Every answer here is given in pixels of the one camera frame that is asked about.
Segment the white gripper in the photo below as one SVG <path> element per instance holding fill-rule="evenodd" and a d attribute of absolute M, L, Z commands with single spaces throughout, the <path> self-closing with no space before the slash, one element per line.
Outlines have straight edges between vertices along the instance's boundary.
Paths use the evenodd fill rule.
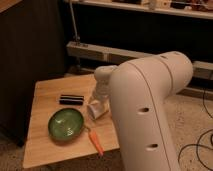
<path fill-rule="evenodd" d="M 91 94 L 91 100 L 105 103 L 109 96 L 109 85 L 106 81 L 97 81 Z"/>

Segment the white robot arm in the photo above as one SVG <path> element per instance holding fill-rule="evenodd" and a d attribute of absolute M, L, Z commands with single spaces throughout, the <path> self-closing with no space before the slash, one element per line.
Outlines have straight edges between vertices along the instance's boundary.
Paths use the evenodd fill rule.
<path fill-rule="evenodd" d="M 181 171 L 164 100 L 192 75 L 190 59 L 177 51 L 95 70 L 93 97 L 109 102 L 125 171 Z"/>

